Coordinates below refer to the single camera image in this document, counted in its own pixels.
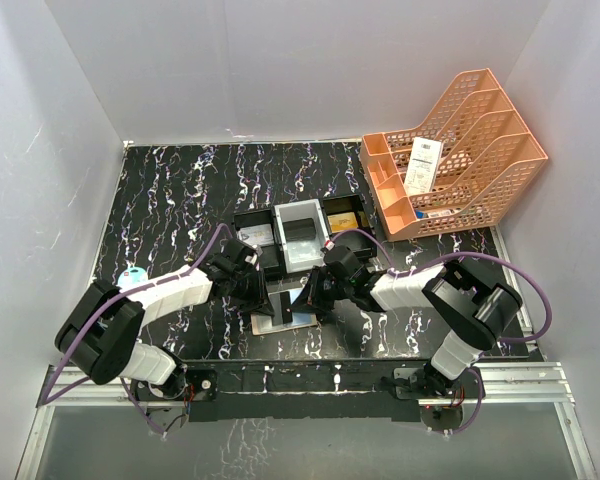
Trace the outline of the black card with red dot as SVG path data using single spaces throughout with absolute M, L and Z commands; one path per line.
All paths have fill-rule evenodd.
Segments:
M 289 291 L 280 293 L 280 306 L 282 324 L 291 324 L 293 322 L 292 299 Z

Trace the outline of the beige leather card holder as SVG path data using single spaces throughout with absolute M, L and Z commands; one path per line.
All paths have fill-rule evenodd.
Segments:
M 315 314 L 291 311 L 291 304 L 298 298 L 300 293 L 300 288 L 271 293 L 269 299 L 274 315 L 252 315 L 251 327 L 253 334 L 262 336 L 316 326 L 318 321 Z

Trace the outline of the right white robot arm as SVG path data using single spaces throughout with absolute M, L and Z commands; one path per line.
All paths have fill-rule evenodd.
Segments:
M 293 313 L 326 314 L 348 300 L 365 312 L 433 308 L 450 328 L 425 365 L 407 379 L 389 382 L 424 396 L 443 396 L 458 378 L 491 350 L 523 306 L 519 293 L 477 260 L 460 254 L 418 272 L 370 271 L 346 246 L 324 250 Z

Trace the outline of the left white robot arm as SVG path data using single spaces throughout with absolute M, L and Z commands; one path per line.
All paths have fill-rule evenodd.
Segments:
M 125 378 L 166 387 L 182 364 L 139 341 L 150 323 L 187 307 L 229 298 L 243 313 L 274 313 L 259 266 L 261 249 L 230 239 L 218 253 L 123 290 L 92 282 L 55 338 L 56 348 L 97 385 Z

